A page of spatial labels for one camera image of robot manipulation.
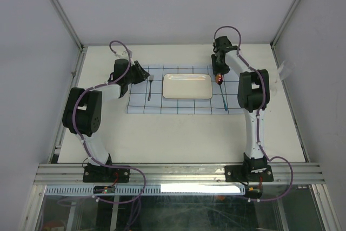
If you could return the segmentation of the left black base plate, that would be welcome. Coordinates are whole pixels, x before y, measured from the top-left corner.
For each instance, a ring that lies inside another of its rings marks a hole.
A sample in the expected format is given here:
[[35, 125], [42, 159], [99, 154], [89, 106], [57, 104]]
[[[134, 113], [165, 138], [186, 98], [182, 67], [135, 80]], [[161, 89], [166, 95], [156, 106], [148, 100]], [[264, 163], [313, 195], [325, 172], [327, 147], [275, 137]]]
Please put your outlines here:
[[128, 168], [108, 168], [87, 164], [84, 168], [84, 183], [128, 183], [130, 170]]

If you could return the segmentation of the silver fork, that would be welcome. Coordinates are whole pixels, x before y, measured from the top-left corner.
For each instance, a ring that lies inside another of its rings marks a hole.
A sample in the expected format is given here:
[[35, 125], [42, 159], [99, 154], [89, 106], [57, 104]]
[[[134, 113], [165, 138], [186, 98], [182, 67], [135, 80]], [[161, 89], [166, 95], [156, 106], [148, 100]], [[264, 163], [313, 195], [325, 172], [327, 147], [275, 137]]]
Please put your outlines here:
[[151, 88], [152, 88], [152, 83], [154, 81], [154, 75], [149, 76], [149, 92], [148, 92], [148, 101], [151, 100]]

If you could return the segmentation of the blue checkered cloth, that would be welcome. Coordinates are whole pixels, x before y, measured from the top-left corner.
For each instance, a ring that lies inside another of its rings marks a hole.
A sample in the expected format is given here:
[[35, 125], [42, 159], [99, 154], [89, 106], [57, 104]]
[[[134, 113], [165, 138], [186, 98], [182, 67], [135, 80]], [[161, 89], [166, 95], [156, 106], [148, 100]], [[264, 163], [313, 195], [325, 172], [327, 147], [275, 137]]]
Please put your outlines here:
[[[128, 114], [177, 114], [177, 115], [239, 115], [243, 114], [237, 100], [238, 76], [230, 70], [223, 76], [222, 90], [228, 111], [224, 110], [219, 86], [215, 82], [211, 65], [146, 65], [149, 74], [154, 75], [151, 100], [148, 101], [149, 81], [129, 87]], [[162, 95], [163, 77], [166, 74], [208, 74], [212, 80], [212, 98], [209, 100], [176, 100]]]

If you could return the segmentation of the right aluminium frame post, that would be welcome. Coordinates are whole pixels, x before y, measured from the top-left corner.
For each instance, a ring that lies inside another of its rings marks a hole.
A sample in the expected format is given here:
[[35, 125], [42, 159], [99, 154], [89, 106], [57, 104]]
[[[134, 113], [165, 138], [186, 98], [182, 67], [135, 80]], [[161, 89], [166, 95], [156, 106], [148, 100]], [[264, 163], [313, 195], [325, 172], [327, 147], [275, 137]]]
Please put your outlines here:
[[282, 34], [284, 33], [286, 27], [288, 26], [292, 16], [294, 15], [296, 9], [298, 8], [300, 2], [302, 0], [293, 0], [292, 3], [289, 6], [288, 11], [286, 12], [282, 22], [280, 23], [272, 41], [270, 42], [270, 46], [272, 48], [275, 47], [275, 45], [278, 43], [278, 41], [280, 40]]

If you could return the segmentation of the left aluminium frame post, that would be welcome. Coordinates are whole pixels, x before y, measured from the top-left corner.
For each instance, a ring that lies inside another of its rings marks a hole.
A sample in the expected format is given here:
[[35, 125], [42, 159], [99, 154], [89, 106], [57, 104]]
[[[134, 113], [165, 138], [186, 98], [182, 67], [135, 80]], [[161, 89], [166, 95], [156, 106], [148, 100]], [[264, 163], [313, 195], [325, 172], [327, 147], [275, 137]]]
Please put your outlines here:
[[74, 44], [78, 47], [78, 49], [80, 51], [83, 50], [83, 43], [80, 40], [77, 32], [75, 31], [75, 29], [73, 28], [69, 18], [66, 15], [66, 12], [64, 11], [61, 3], [59, 0], [49, 0], [53, 9], [55, 10], [55, 12], [57, 13], [58, 17], [60, 18], [62, 24], [64, 25], [64, 27], [66, 28], [68, 34], [70, 35], [71, 39], [73, 40]]

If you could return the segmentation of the aluminium frame post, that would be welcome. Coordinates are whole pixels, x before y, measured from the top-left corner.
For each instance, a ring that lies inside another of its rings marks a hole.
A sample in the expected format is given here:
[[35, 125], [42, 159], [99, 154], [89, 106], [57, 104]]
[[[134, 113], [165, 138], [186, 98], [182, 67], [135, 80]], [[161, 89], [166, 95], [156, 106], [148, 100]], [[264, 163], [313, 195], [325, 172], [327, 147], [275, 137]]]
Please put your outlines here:
[[282, 34], [284, 33], [286, 27], [288, 26], [292, 16], [294, 15], [296, 9], [298, 8], [300, 2], [302, 0], [293, 0], [292, 3], [289, 6], [288, 11], [286, 12], [282, 22], [280, 23], [272, 41], [270, 42], [270, 46], [272, 48], [275, 47], [275, 45], [278, 43], [278, 41], [280, 40]]
[[60, 18], [62, 24], [64, 25], [64, 27], [66, 28], [68, 34], [70, 35], [71, 39], [73, 40], [74, 44], [78, 47], [78, 49], [80, 51], [83, 50], [83, 43], [80, 40], [77, 32], [75, 31], [75, 29], [73, 28], [69, 18], [66, 15], [66, 12], [64, 11], [61, 3], [59, 0], [49, 0], [53, 9], [55, 10], [55, 12], [57, 13], [58, 17]]

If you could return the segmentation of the white rectangular plate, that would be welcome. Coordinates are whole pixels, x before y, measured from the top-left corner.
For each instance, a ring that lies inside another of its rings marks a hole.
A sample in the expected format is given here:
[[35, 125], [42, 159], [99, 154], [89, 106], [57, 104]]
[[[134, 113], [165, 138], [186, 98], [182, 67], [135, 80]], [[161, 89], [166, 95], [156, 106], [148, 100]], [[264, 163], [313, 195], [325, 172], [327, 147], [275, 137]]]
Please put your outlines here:
[[209, 100], [212, 98], [212, 81], [208, 74], [166, 74], [162, 95], [176, 100]]

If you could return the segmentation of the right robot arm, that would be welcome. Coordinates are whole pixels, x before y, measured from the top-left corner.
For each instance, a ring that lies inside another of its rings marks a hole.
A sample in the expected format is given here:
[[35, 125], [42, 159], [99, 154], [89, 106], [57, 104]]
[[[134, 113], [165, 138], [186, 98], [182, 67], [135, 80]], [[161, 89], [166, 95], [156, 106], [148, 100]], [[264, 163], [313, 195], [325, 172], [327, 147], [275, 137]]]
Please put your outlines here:
[[268, 159], [264, 152], [264, 115], [270, 101], [269, 73], [253, 68], [226, 36], [214, 39], [211, 55], [212, 73], [221, 85], [233, 71], [238, 76], [238, 105], [244, 111], [247, 142], [243, 153], [242, 176], [253, 181], [265, 171]]

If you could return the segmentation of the spoon with blue handle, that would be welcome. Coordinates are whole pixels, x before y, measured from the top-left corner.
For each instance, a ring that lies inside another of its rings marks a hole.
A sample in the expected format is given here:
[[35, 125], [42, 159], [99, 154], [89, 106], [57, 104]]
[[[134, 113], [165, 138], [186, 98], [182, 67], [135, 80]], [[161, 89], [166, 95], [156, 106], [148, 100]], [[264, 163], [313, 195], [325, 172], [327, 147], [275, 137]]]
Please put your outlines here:
[[222, 90], [223, 76], [221, 74], [217, 74], [215, 76], [215, 81], [218, 84], [220, 92], [221, 92], [221, 97], [222, 97], [222, 100], [223, 100], [224, 110], [228, 111], [228, 105], [226, 103], [226, 100], [225, 100], [225, 97], [224, 97], [224, 93], [223, 93], [223, 90]]

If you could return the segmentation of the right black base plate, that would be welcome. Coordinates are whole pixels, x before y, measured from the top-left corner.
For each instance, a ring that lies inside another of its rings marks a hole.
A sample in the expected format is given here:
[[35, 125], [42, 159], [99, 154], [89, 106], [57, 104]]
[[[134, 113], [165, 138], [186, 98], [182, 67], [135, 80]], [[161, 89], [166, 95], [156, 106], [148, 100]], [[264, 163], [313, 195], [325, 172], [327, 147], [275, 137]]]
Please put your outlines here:
[[239, 182], [248, 184], [249, 182], [273, 182], [274, 176], [272, 168], [267, 166], [267, 169], [259, 173], [249, 173], [242, 165], [227, 165], [224, 167], [226, 182]]

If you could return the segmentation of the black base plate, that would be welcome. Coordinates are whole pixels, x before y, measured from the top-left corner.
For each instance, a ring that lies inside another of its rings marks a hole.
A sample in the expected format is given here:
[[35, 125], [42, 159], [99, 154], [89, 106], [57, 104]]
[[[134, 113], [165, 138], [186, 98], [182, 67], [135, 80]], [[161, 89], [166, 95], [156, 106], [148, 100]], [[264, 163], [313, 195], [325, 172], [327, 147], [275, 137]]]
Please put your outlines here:
[[130, 170], [128, 168], [108, 168], [87, 164], [84, 168], [84, 183], [128, 183]]
[[224, 167], [226, 182], [239, 182], [248, 184], [249, 182], [273, 182], [274, 176], [272, 168], [267, 166], [267, 169], [259, 173], [249, 173], [242, 165], [227, 165]]

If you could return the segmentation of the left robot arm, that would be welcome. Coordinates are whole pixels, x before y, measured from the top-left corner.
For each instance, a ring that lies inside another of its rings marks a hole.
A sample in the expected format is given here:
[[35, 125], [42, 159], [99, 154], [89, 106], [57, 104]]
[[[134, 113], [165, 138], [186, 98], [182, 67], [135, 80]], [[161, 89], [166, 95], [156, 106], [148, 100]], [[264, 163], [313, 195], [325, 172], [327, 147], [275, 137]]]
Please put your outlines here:
[[101, 181], [113, 176], [111, 155], [96, 133], [101, 125], [102, 105], [122, 98], [132, 84], [139, 84], [149, 78], [149, 73], [138, 61], [117, 59], [109, 78], [100, 85], [88, 89], [70, 89], [65, 105], [62, 124], [82, 144], [90, 166], [96, 166], [94, 174]]

